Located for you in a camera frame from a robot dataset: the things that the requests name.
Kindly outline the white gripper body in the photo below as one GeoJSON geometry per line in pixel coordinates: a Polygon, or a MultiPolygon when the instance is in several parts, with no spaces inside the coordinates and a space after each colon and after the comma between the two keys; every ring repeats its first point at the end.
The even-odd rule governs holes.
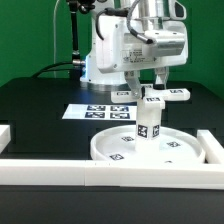
{"type": "Polygon", "coordinates": [[[126,19],[102,16],[99,19],[103,40],[96,37],[96,64],[102,73],[144,70],[185,64],[188,58],[188,38],[185,25],[180,21],[164,21],[159,30],[177,31],[185,35],[185,45],[180,55],[146,57],[143,41],[127,29],[126,19]]]}

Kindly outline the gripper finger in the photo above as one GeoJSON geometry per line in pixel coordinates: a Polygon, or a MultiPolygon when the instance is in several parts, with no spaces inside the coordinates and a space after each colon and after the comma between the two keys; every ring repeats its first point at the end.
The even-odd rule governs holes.
{"type": "Polygon", "coordinates": [[[154,70],[154,73],[155,73],[154,88],[157,90],[164,90],[166,88],[169,76],[169,68],[168,67],[156,68],[154,70]]]}
{"type": "Polygon", "coordinates": [[[125,80],[131,90],[132,96],[135,99],[141,97],[141,84],[139,81],[140,72],[139,71],[126,71],[124,73],[125,80]]]}

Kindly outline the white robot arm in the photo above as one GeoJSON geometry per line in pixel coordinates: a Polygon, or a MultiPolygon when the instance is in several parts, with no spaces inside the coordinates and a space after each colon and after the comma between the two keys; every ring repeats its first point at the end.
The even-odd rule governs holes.
{"type": "Polygon", "coordinates": [[[169,68],[188,58],[186,17],[178,0],[96,0],[81,83],[99,91],[128,87],[139,97],[140,72],[152,69],[153,87],[164,90],[169,68]]]}

